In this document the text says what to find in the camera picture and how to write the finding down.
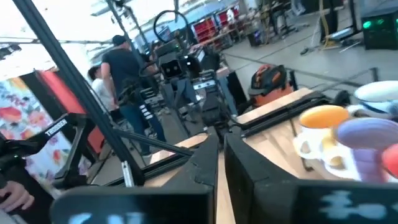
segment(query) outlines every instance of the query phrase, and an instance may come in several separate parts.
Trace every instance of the person in white shirt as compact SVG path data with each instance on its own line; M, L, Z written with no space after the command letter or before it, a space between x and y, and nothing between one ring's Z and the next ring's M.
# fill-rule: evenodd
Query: person in white shirt
M105 87L104 80L101 77L101 67L99 65L91 67L88 70L88 76L93 81L93 83L91 84L91 88L98 96L94 97L98 101L98 104L102 107L102 109L105 110L103 106L105 106L105 108L108 111L117 109L117 104L115 103L115 99L113 98L113 95Z

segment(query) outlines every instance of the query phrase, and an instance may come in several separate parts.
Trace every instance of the white label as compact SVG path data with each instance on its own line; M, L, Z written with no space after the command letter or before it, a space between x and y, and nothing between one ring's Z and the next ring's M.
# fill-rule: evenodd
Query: white label
M66 124L67 124L67 121L65 119L62 119L54 127L50 128L48 131L46 131L45 134L48 136L51 136L52 134L59 131L62 127L64 127Z

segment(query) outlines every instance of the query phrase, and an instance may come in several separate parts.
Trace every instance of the baseball cap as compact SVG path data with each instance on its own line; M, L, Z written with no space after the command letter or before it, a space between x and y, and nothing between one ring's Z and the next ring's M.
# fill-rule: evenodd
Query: baseball cap
M112 37L112 43L115 46L120 46L123 43L125 43L126 41L127 41L126 38L122 35L115 35L114 37Z

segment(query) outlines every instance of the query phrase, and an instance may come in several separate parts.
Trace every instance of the hand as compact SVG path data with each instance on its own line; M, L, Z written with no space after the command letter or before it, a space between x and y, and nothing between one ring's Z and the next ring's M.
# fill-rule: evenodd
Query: hand
M7 182L6 187L0 189L0 197L7 194L9 194L8 198L0 203L0 209L4 209L5 212L11 212L20 206L22 206L22 210L26 210L34 201L34 197L26 191L25 187L14 181Z

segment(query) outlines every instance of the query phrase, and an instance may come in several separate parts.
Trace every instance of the metal pole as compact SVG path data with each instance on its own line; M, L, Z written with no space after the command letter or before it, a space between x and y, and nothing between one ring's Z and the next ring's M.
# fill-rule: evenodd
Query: metal pole
M120 19L120 16L116 10L116 8L113 5L113 1L112 0L106 0L106 3L108 3L108 6L110 8L110 10L112 11L114 17L116 18L116 20L118 21L119 27L120 29L123 31L125 38L127 39L127 41L129 41L130 46L131 46L131 51L132 54L135 56L135 58L137 59L140 67L144 66L144 59L141 57L141 55L139 54L138 50L134 47L134 45L132 44L132 40L129 37L129 34L126 31L126 28L124 28L124 25L122 23L122 20Z
M132 11L132 8L129 7L129 6L125 6L125 8L128 11L129 15L131 16L131 19L136 24L138 32L141 35L142 39L144 40L144 43L145 43L146 47L149 48L149 43L148 43L147 37L145 36L144 32L142 31L141 27L139 26L137 17L136 17L136 15L134 15L134 12Z
M145 177L140 167L131 156L121 138L113 132L109 118L103 114L101 107L97 104L94 96L85 86L85 79L74 66L68 55L62 49L60 43L51 32L40 12L32 0L13 0L19 12L24 16L30 28L34 31L47 52L60 69L59 76L77 96L79 103L84 107L87 114L104 134L109 145L119 157L121 162L127 161L134 174L134 183L144 185Z

